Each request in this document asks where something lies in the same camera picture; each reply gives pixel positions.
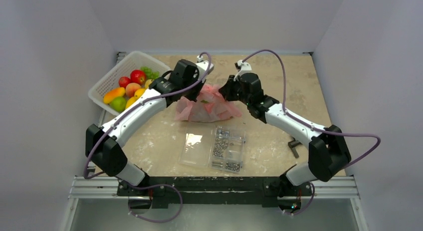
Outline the pink plastic bag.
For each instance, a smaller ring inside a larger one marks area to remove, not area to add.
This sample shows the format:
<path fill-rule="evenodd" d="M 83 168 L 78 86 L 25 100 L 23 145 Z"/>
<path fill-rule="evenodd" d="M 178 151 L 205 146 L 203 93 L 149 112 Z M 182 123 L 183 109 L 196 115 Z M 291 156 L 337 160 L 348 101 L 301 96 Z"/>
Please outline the pink plastic bag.
<path fill-rule="evenodd" d="M 219 93 L 219 85 L 205 84 L 196 101 L 182 97 L 176 103 L 175 120 L 211 123 L 242 116 L 242 112 L 233 103 L 226 101 Z"/>

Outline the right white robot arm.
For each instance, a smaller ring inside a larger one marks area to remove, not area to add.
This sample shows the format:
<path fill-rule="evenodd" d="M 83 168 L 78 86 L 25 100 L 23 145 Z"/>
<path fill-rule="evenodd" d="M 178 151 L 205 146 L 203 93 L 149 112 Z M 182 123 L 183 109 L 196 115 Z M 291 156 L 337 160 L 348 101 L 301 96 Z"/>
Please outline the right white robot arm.
<path fill-rule="evenodd" d="M 281 175 L 280 188 L 285 194 L 293 194 L 309 181 L 327 182 L 350 163 L 349 149 L 337 126 L 324 127 L 289 113 L 282 103 L 264 94 L 257 74 L 230 75 L 219 92 L 226 101 L 242 102 L 252 117 L 285 131 L 308 149 L 307 162 Z"/>

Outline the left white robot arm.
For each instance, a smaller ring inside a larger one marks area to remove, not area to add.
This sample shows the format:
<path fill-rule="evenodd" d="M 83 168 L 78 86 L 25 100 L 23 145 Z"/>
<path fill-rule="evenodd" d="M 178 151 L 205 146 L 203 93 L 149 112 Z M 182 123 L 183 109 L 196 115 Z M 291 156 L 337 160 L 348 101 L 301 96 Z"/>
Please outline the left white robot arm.
<path fill-rule="evenodd" d="M 128 109 L 102 126 L 90 125 L 86 130 L 85 155 L 103 173 L 129 183 L 138 196 L 149 188 L 148 175 L 131 163 L 123 147 L 132 135 L 150 118 L 183 96 L 195 100 L 212 71 L 210 61 L 193 63 L 181 59 L 173 70 L 155 79 L 143 95 Z"/>

